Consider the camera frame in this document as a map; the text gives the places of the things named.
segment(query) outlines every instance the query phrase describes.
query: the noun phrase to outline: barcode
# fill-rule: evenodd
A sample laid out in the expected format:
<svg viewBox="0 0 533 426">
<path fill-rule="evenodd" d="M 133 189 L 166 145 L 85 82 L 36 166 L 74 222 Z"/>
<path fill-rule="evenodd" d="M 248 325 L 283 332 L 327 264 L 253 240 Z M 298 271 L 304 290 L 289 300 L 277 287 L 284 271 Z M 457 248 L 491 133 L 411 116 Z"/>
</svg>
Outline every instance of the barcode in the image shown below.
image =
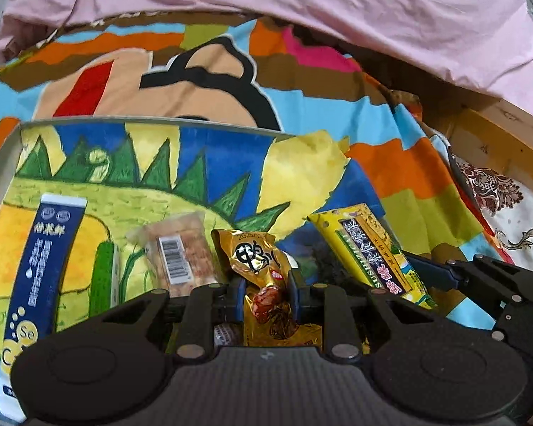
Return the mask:
<svg viewBox="0 0 533 426">
<path fill-rule="evenodd" d="M 180 237 L 160 237 L 160 247 L 170 284 L 188 282 L 191 268 L 184 256 Z"/>
</svg>

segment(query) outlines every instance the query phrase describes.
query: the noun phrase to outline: cartoon face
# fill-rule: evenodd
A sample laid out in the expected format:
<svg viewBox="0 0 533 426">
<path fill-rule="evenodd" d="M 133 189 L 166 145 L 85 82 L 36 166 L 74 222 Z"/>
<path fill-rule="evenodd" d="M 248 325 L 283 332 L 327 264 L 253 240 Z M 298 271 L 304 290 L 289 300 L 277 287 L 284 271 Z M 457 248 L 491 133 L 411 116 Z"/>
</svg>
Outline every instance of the cartoon face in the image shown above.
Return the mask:
<svg viewBox="0 0 533 426">
<path fill-rule="evenodd" d="M 222 35 L 152 66 L 153 53 L 121 49 L 51 82 L 34 117 L 156 116 L 280 130 L 254 81 L 254 62 Z"/>
</svg>

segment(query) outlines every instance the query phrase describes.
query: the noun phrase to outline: pink cloth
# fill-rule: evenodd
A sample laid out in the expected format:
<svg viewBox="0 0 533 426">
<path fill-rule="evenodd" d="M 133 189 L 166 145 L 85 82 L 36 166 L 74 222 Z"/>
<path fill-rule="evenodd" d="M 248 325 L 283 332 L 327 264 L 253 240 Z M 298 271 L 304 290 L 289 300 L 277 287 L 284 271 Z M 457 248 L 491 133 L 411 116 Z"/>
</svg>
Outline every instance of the pink cloth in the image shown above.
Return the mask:
<svg viewBox="0 0 533 426">
<path fill-rule="evenodd" d="M 9 0 L 0 20 L 0 62 L 44 38 L 48 28 L 159 10 L 274 15 L 533 115 L 533 21 L 525 0 Z"/>
</svg>

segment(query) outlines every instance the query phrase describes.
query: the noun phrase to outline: green painted tree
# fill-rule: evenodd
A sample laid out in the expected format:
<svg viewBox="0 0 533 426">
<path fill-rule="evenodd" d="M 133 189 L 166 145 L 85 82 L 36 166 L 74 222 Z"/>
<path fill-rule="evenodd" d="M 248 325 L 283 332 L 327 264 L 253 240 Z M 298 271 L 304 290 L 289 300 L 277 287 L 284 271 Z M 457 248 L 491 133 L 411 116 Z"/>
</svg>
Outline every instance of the green painted tree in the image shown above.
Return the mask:
<svg viewBox="0 0 533 426">
<path fill-rule="evenodd" d="M 132 139 L 127 133 L 124 142 L 111 155 L 111 169 L 104 180 L 114 185 L 136 185 L 140 180 L 140 170 L 136 161 L 136 154 Z"/>
<path fill-rule="evenodd" d="M 36 144 L 17 172 L 17 175 L 32 179 L 50 179 L 52 177 L 48 149 L 45 147 L 44 140 L 41 136 L 37 137 Z"/>
<path fill-rule="evenodd" d="M 205 156 L 200 153 L 192 166 L 177 180 L 173 193 L 192 202 L 205 205 L 208 199 Z"/>
<path fill-rule="evenodd" d="M 63 165 L 55 173 L 54 179 L 72 182 L 86 182 L 93 166 L 88 162 L 89 145 L 83 136 L 80 136 L 75 149 L 67 157 Z"/>
<path fill-rule="evenodd" d="M 237 209 L 243 200 L 250 177 L 250 173 L 245 174 L 245 176 L 239 179 L 219 199 L 217 199 L 211 207 L 225 219 L 232 219 L 237 213 Z"/>
<path fill-rule="evenodd" d="M 240 230 L 253 232 L 268 232 L 276 219 L 290 206 L 290 202 L 281 203 L 271 208 L 264 209 L 260 213 L 246 217 L 235 223 Z"/>
<path fill-rule="evenodd" d="M 170 140 L 166 139 L 158 149 L 158 153 L 150 163 L 148 170 L 140 182 L 141 186 L 169 192 L 172 189 L 170 181 Z"/>
</svg>

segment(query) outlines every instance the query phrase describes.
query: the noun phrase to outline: screw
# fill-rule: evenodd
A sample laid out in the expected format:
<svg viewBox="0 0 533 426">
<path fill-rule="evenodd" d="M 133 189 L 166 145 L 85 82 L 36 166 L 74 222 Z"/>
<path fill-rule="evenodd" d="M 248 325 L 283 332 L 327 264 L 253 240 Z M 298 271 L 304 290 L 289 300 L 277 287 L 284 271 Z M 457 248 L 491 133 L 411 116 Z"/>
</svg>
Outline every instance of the screw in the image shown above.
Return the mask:
<svg viewBox="0 0 533 426">
<path fill-rule="evenodd" d="M 492 333 L 492 338 L 496 341 L 503 341 L 505 339 L 505 335 L 500 331 L 495 331 Z"/>
<path fill-rule="evenodd" d="M 184 344 L 176 349 L 176 354 L 183 359 L 197 359 L 205 354 L 205 349 L 199 344 Z"/>
<path fill-rule="evenodd" d="M 332 355 L 340 359 L 353 359 L 359 355 L 359 349 L 351 344 L 336 344 L 332 348 Z"/>
</svg>

